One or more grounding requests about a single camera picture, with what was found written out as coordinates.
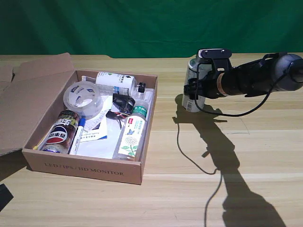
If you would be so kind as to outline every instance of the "plastic bottle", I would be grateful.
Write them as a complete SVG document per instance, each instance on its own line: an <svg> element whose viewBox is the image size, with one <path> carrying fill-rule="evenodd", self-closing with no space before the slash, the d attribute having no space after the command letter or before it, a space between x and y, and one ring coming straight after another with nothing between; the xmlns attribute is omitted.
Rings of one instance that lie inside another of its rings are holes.
<svg viewBox="0 0 303 227"><path fill-rule="evenodd" d="M99 72L96 78L96 84L113 86L114 93L133 96L138 82L134 76L112 72Z"/></svg>
<svg viewBox="0 0 303 227"><path fill-rule="evenodd" d="M133 113L125 119L113 159L138 160L143 149L148 103L136 100Z"/></svg>
<svg viewBox="0 0 303 227"><path fill-rule="evenodd" d="M208 63L204 58L199 57L199 54L197 53L196 58L191 59L188 62L188 68L185 78L184 85L188 84L188 80L191 78L197 78L197 67L199 66L199 79L203 79L209 71L212 70L212 65ZM197 98L197 104L200 108L203 108L205 102L205 97L198 96ZM197 108L195 101L193 99L190 99L189 96L184 95L182 96L182 106L189 112L196 113L200 110Z"/></svg>

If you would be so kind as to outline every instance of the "white marker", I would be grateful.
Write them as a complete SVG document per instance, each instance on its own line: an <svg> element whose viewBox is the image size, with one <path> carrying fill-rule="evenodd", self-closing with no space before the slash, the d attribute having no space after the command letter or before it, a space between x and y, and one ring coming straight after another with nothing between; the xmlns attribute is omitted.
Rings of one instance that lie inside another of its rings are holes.
<svg viewBox="0 0 303 227"><path fill-rule="evenodd" d="M84 126L85 126L85 118L81 118L80 121L79 121L79 126L78 126L78 129L77 129L77 133L76 133L75 138L74 138L74 142L72 143L72 146L71 146L70 155L76 155L77 154Z"/></svg>

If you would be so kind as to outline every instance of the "label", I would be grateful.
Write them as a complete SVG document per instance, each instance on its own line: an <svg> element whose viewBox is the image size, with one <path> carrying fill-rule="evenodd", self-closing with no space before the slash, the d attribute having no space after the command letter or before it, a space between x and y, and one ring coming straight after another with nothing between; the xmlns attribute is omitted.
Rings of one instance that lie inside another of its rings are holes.
<svg viewBox="0 0 303 227"><path fill-rule="evenodd" d="M74 119L72 116L64 115L62 118L58 119L55 123L55 125L72 125L74 128L78 127L78 121L77 119Z"/></svg>
<svg viewBox="0 0 303 227"><path fill-rule="evenodd" d="M128 117L118 151L119 154L135 157L144 125L145 120L142 117Z"/></svg>
<svg viewBox="0 0 303 227"><path fill-rule="evenodd" d="M129 96L131 91L134 90L133 76L111 73L111 72L99 72L96 79L96 84L113 86L114 93Z"/></svg>
<svg viewBox="0 0 303 227"><path fill-rule="evenodd" d="M186 106L186 110L187 111L191 111L191 108L193 107L193 103L191 101L187 101L187 106Z"/></svg>
<svg viewBox="0 0 303 227"><path fill-rule="evenodd" d="M72 106L83 107L88 105L94 97L94 89L87 84L76 85L69 92L68 102Z"/></svg>
<svg viewBox="0 0 303 227"><path fill-rule="evenodd" d="M108 174L108 175L121 175L124 176L123 172L113 171L113 170L107 170L107 169L96 169L96 168L90 168L90 167L83 167L83 166L71 166L69 165L63 165L63 164L56 164L56 163L49 163L44 162L44 166L51 167L51 168L62 168L62 169L70 169L70 170L80 170L80 171L89 171L93 173L100 173L100 174Z"/></svg>
<svg viewBox="0 0 303 227"><path fill-rule="evenodd" d="M137 105L137 106L134 107L133 113L142 114L146 118L147 109L144 106Z"/></svg>
<svg viewBox="0 0 303 227"><path fill-rule="evenodd" d="M62 126L56 126L51 131L46 143L47 144L54 144L54 143L61 143L67 139L67 131Z"/></svg>
<svg viewBox="0 0 303 227"><path fill-rule="evenodd" d="M85 122L84 131L89 132L93 130L100 122L104 119L106 114L108 113L108 110L103 110L100 113L97 114L97 116L87 120Z"/></svg>
<svg viewBox="0 0 303 227"><path fill-rule="evenodd" d="M83 132L80 142L92 141L92 140L103 140L107 139L107 122L106 117L89 132Z"/></svg>
<svg viewBox="0 0 303 227"><path fill-rule="evenodd" d="M124 95L124 96L128 96L128 88L124 88L124 87L114 87L114 93L118 94L118 95Z"/></svg>

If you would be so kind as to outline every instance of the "clear tape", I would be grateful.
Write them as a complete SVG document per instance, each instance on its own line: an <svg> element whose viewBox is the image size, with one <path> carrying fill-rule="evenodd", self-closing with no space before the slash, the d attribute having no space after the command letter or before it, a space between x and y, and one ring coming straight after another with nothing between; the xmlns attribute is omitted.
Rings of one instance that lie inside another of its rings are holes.
<svg viewBox="0 0 303 227"><path fill-rule="evenodd" d="M63 101L69 110L76 112L86 120L95 117L103 106L98 86L88 81L72 84L66 89Z"/></svg>

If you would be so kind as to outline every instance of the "cardboard box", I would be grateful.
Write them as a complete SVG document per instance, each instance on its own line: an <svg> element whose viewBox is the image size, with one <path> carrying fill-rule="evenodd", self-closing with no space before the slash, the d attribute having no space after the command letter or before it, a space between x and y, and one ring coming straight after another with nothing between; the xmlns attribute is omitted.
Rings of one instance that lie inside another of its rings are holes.
<svg viewBox="0 0 303 227"><path fill-rule="evenodd" d="M75 70L70 55L64 53L22 63L13 80L11 72L11 67L0 69L0 155L22 149L33 171L142 183L156 102L157 76L126 73L145 82L146 87L154 88L155 92L142 155L139 160L124 161L32 150L64 110L66 88L80 81L81 76L95 78L98 71Z"/></svg>

